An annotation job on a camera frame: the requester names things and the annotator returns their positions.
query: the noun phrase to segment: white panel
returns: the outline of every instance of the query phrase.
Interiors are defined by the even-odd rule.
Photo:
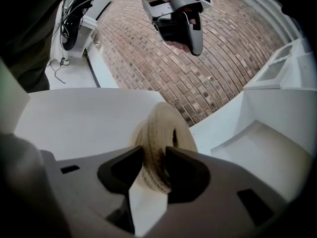
[[[167,210],[167,195],[140,187],[136,182],[129,190],[135,236],[144,236]]]
[[[102,56],[100,55],[100,53],[102,53],[102,50],[99,52],[96,49],[95,45],[87,49],[89,50],[88,57],[91,67],[93,68],[93,71],[95,73],[98,83],[100,84],[100,87],[119,88],[115,79],[112,77],[112,74],[108,66],[105,64]]]
[[[220,110],[192,126],[190,131],[198,152],[210,155],[210,149],[229,140],[254,120],[251,106],[242,92]]]
[[[287,54],[287,52],[283,52],[285,49],[289,54],[284,58],[276,59],[281,53]],[[261,70],[243,88],[245,90],[282,88],[281,84],[285,75],[298,67],[296,59],[299,53],[302,54],[302,44],[299,39],[276,50]]]
[[[312,163],[303,148],[260,122],[212,149],[211,155],[244,167],[288,201],[303,187]]]
[[[288,89],[245,90],[257,120],[284,134],[310,154],[317,137],[317,92]]]
[[[308,53],[297,58],[300,68],[300,79],[303,88],[317,90],[317,65],[314,53]]]
[[[102,10],[110,3],[111,0],[94,0],[92,3],[92,7],[89,8],[86,15],[93,19],[96,19]]]

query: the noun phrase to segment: brick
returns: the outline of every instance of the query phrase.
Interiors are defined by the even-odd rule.
[[[147,71],[147,73],[152,73],[152,68],[149,66],[149,64],[148,63],[145,63],[144,65],[143,65],[143,68]]]
[[[175,55],[179,56],[181,54],[180,50],[173,47],[173,46],[167,46]]]
[[[175,102],[177,100],[175,94],[173,94],[173,92],[170,89],[168,89],[165,93],[172,102]]]
[[[207,92],[206,88],[203,87],[202,85],[198,85],[197,89],[200,91],[201,95],[204,97],[204,99],[207,101],[208,105],[211,107],[212,110],[216,110],[217,106],[212,99],[212,97],[209,95]]]
[[[228,97],[227,97],[226,93],[224,92],[223,88],[218,83],[218,81],[213,81],[211,84],[212,84],[213,88],[217,91],[221,101],[223,103],[225,103],[226,100],[228,99]]]
[[[203,98],[203,96],[201,94],[196,95],[195,99],[197,100],[199,105],[202,107],[202,109],[204,109],[205,107],[208,106],[207,102],[205,101],[205,99]]]
[[[176,76],[176,74],[171,69],[169,69],[168,65],[163,63],[160,65],[160,67],[174,83],[179,81],[179,78]]]
[[[165,55],[169,55],[170,54],[170,50],[166,47],[166,46],[164,46],[164,45],[162,45],[162,47],[160,48],[160,50],[165,54]]]
[[[183,73],[179,73],[178,77],[180,78],[180,80],[184,83],[184,85],[186,86],[186,88],[193,94],[196,95],[197,89],[195,88],[195,86],[191,83],[191,81],[188,79],[187,75],[183,74]]]
[[[153,71],[153,73],[151,73],[151,76],[163,91],[166,91],[168,89],[168,86],[164,83],[163,79],[158,74]]]
[[[153,55],[152,56],[152,59],[154,60],[154,62],[157,64],[157,65],[160,65],[162,63],[162,60],[156,56],[156,55]]]
[[[199,123],[201,121],[201,119],[199,118],[197,114],[193,115],[192,119],[194,120],[195,123]]]
[[[144,84],[143,84],[141,81],[138,81],[138,82],[137,82],[137,85],[138,85],[138,87],[139,87],[141,90],[145,90],[145,86],[144,86]]]
[[[178,81],[176,83],[176,85],[177,85],[178,89],[182,92],[182,94],[185,94],[188,92],[188,88],[183,84],[183,82]]]
[[[164,98],[164,100],[165,100],[167,103],[173,104],[173,103],[171,102],[171,100],[168,98],[168,96],[166,95],[166,93],[165,93],[162,89],[160,89],[158,92],[161,94],[161,96]]]
[[[185,94],[185,97],[187,98],[189,103],[192,105],[192,107],[194,108],[196,113],[200,116],[203,113],[203,109],[201,108],[199,103],[196,101],[194,96],[191,93],[188,92],[187,94]]]
[[[146,57],[145,60],[148,62],[151,68],[156,71],[156,73],[160,73],[162,71],[153,59]]]
[[[227,95],[229,97],[229,100],[232,100],[234,98],[234,95],[231,92],[228,92]]]
[[[203,49],[203,52],[202,52],[202,53],[203,53],[203,55],[204,55],[205,57],[207,57],[207,58],[208,58],[208,57],[210,57],[210,55],[211,55],[211,54],[210,54],[210,52],[209,52],[208,50],[206,50],[206,48],[205,48],[205,47],[204,47],[204,49]]]
[[[184,108],[186,109],[186,111],[188,112],[190,116],[196,115],[195,110],[192,108],[192,106],[189,103],[186,103],[184,105]]]
[[[209,86],[208,88],[206,88],[206,90],[209,93],[209,95],[212,97],[212,99],[216,102],[216,104],[221,105],[221,99],[218,93],[216,92],[216,90],[212,86]]]
[[[178,58],[176,58],[175,56],[169,56],[169,58],[186,74],[189,72],[188,67],[183,64],[183,62],[181,62]]]
[[[167,55],[165,55],[163,52],[160,51],[158,48],[153,49],[155,51],[155,54],[164,61],[164,63],[169,64],[171,60],[168,58]]]
[[[210,116],[212,114],[210,108],[208,108],[208,107],[204,108],[204,111],[205,111],[207,116]]]
[[[211,76],[211,72],[207,69],[206,66],[204,66],[203,64],[201,64],[200,66],[198,66],[198,70],[205,76],[205,77],[210,77]]]
[[[189,65],[191,63],[191,61],[183,54],[181,53],[178,58],[185,64],[185,65]]]
[[[161,79],[163,79],[163,81],[164,81],[165,83],[167,83],[167,82],[170,80],[170,78],[167,76],[167,74],[166,74],[165,72],[163,72],[163,71],[161,71],[161,72],[159,73],[159,76],[161,77]]]
[[[173,82],[167,82],[168,87],[170,90],[175,94],[175,96],[179,99],[179,101],[184,104],[186,103],[186,98],[184,95],[181,93],[181,91],[176,87],[176,85]]]
[[[221,64],[213,55],[210,55],[208,59],[216,68],[219,68],[221,66]]]
[[[234,82],[234,84],[239,83],[239,79],[236,76],[236,74],[233,72],[233,70],[228,71],[228,74],[229,74],[230,78],[232,79],[232,81]]]
[[[198,78],[194,75],[192,71],[187,73],[187,77],[193,83],[194,86],[196,86],[199,83]]]
[[[179,67],[176,64],[174,64],[174,62],[170,62],[168,64],[168,67],[176,74],[178,74],[180,72]]]
[[[243,91],[243,86],[241,85],[240,82],[238,82],[238,83],[236,84],[236,87],[238,88],[239,92],[242,92],[242,91]]]
[[[227,82],[223,78],[220,78],[218,82],[226,93],[231,92],[230,87],[228,86]]]
[[[193,62],[194,65],[199,66],[202,64],[202,62],[197,57],[194,57],[192,55],[190,55],[190,56],[191,56],[190,60]]]
[[[174,105],[177,108],[177,110],[181,113],[181,115],[186,113],[186,110],[184,109],[183,105],[178,100],[175,101]]]

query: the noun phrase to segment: finger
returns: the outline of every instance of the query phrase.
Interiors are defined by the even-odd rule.
[[[186,53],[189,53],[190,52],[190,49],[187,45],[183,45],[183,51],[186,52]]]
[[[194,18],[192,18],[192,19],[189,20],[189,23],[193,24],[193,25],[196,25],[196,20]]]
[[[178,42],[173,42],[173,46],[176,47],[177,49],[179,50],[182,50],[183,49],[183,44],[180,44]]]

